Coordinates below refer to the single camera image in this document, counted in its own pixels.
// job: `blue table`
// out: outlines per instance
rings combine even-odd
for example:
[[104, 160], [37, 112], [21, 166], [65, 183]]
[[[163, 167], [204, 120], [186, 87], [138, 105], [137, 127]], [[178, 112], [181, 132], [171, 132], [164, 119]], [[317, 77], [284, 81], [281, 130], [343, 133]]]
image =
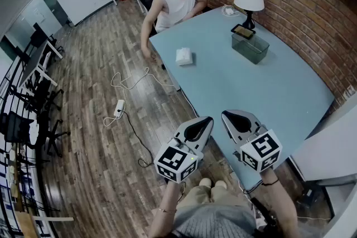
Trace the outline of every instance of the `blue table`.
[[[225, 17], [221, 8], [196, 16], [150, 38], [165, 66], [200, 116], [214, 119], [212, 136], [246, 189], [260, 176], [233, 155], [222, 120], [223, 110], [253, 113], [272, 128], [283, 145], [275, 166], [286, 160], [311, 133], [334, 96], [302, 58], [256, 23], [257, 36], [270, 46], [254, 65], [231, 47], [231, 29], [246, 16]], [[176, 50], [189, 47], [194, 64], [176, 65]]]

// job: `black lamp base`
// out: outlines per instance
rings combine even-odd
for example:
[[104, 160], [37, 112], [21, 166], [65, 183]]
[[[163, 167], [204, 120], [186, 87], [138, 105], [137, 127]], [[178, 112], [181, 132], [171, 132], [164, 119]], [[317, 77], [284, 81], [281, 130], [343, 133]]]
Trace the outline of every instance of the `black lamp base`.
[[244, 23], [242, 24], [242, 26], [244, 28], [247, 28], [247, 29], [254, 29], [255, 28], [255, 25], [252, 21], [252, 14], [253, 12], [252, 11], [249, 11], [249, 10], [245, 10], [246, 13], [247, 13], [247, 20], [244, 21]]

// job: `white sleeveless shirt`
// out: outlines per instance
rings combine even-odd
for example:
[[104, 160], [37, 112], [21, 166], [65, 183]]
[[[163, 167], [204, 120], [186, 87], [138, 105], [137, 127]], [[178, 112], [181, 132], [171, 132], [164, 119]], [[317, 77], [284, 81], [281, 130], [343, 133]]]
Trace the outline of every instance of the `white sleeveless shirt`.
[[168, 13], [161, 11], [157, 16], [156, 32], [160, 33], [181, 21], [195, 6], [196, 0], [165, 0]]

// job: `white shoe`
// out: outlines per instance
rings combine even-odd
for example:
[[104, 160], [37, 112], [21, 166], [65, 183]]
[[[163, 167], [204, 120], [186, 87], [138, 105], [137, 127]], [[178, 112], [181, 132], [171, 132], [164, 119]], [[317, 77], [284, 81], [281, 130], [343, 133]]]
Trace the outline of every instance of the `white shoe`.
[[224, 181], [217, 181], [214, 186], [215, 187], [224, 187], [225, 189], [227, 189], [227, 184]]
[[206, 186], [211, 188], [212, 187], [212, 181], [209, 178], [203, 178], [201, 179], [199, 186]]

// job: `beige pants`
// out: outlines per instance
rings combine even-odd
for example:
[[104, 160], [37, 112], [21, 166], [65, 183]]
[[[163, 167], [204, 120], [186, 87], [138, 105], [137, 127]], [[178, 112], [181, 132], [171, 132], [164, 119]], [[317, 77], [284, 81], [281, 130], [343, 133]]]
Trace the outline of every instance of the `beige pants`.
[[210, 189], [206, 186], [197, 186], [191, 189], [187, 196], [177, 205], [177, 208], [201, 205], [209, 202], [232, 206], [247, 205], [242, 198], [231, 195], [224, 187], [213, 187]]

